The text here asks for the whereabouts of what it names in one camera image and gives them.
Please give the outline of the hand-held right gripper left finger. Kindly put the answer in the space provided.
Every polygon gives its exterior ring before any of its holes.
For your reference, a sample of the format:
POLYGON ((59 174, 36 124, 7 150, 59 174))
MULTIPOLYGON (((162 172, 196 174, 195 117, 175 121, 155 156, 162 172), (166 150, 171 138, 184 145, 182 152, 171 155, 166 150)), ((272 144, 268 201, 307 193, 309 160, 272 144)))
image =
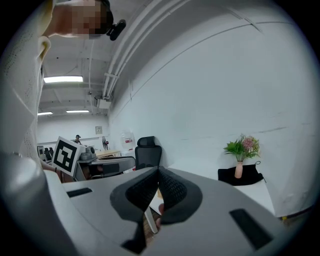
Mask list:
POLYGON ((110 203, 121 219, 136 223, 133 238, 121 246, 140 254, 146 248, 143 216, 158 189, 159 168, 147 172, 117 186, 110 194, 110 203))

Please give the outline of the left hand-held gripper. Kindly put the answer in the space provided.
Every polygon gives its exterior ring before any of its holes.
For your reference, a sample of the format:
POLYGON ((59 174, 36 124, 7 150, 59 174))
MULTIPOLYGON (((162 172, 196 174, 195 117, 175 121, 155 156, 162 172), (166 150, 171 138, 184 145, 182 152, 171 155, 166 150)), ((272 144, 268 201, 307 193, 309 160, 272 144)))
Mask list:
POLYGON ((55 168, 74 177, 77 164, 91 163, 96 158, 97 155, 92 146, 84 146, 59 136, 51 163, 55 168))

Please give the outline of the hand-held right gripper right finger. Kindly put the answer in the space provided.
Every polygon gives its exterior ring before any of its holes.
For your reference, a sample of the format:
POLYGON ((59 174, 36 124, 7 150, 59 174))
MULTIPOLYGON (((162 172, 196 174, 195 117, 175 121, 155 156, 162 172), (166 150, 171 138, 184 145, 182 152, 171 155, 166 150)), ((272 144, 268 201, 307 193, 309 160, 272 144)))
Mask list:
POLYGON ((163 225, 185 222, 203 200, 202 191, 196 184, 163 166, 158 167, 158 189, 163 198, 163 225))

